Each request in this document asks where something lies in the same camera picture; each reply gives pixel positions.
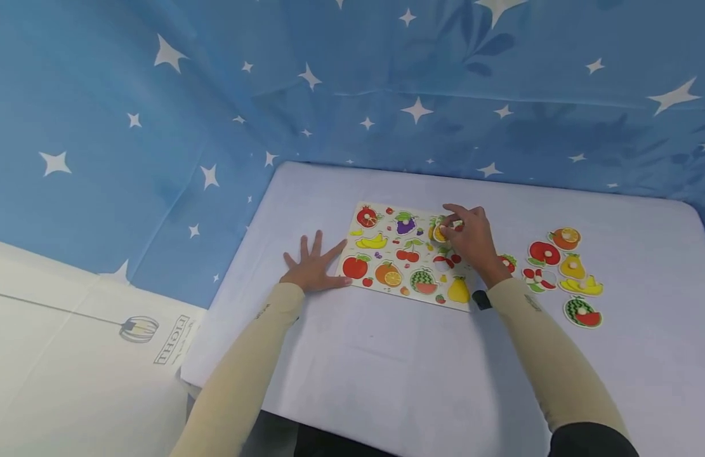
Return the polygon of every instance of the blue curtain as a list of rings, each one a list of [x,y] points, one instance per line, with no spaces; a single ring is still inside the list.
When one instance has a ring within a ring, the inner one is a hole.
[[[285,160],[705,224],[705,0],[0,0],[1,241],[208,307]]]

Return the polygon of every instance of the black object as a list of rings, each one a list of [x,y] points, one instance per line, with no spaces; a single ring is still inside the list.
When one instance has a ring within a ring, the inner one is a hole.
[[[482,311],[492,307],[492,304],[489,302],[489,297],[487,297],[487,293],[484,290],[477,290],[477,292],[471,294],[471,297]]]

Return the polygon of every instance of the watermelon slice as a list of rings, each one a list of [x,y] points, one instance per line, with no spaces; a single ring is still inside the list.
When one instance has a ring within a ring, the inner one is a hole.
[[[601,313],[576,314],[578,322],[586,327],[598,327],[601,325]]]

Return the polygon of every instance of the arm sleeve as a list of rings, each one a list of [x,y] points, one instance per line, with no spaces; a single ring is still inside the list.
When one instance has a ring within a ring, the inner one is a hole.
[[[213,371],[170,457],[236,457],[261,410],[286,331],[304,292],[276,284],[257,316]]]
[[[506,279],[487,295],[510,333],[550,432],[570,423],[591,422],[628,438],[606,386],[525,283]]]

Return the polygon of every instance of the printed graphic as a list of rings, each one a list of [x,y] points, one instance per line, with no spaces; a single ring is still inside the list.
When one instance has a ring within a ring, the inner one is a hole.
[[[377,235],[370,239],[359,239],[355,242],[355,245],[360,249],[383,249],[387,244],[388,237],[383,236],[382,232],[378,232]]]

